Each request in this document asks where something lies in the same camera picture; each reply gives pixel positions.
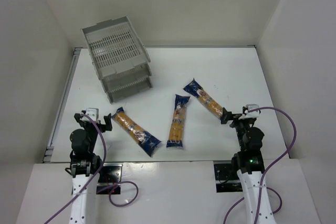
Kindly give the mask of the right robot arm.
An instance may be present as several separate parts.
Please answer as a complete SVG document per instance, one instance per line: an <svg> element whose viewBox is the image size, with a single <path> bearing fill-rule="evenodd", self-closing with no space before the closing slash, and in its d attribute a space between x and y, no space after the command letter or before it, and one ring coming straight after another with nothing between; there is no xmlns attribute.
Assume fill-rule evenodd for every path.
<svg viewBox="0 0 336 224"><path fill-rule="evenodd" d="M262 130L254 126L259 113L248 112L248 109L257 108L257 105L250 104L238 114L223 108L220 119L221 124L230 121L230 127L236 130L240 151L234 154L232 166L244 193L247 223L275 223L266 181L262 179L265 167L261 147L265 135Z"/></svg>

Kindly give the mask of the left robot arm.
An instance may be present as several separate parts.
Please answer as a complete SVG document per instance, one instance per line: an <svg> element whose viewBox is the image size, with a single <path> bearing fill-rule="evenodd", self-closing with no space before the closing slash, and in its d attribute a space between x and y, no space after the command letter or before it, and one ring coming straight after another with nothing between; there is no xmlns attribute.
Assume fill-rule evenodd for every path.
<svg viewBox="0 0 336 224"><path fill-rule="evenodd" d="M111 114L98 119L98 109L86 109L74 118L80 128L70 134L72 202L69 223L96 223L96 193L100 170L106 156L94 153L97 137L112 130Z"/></svg>

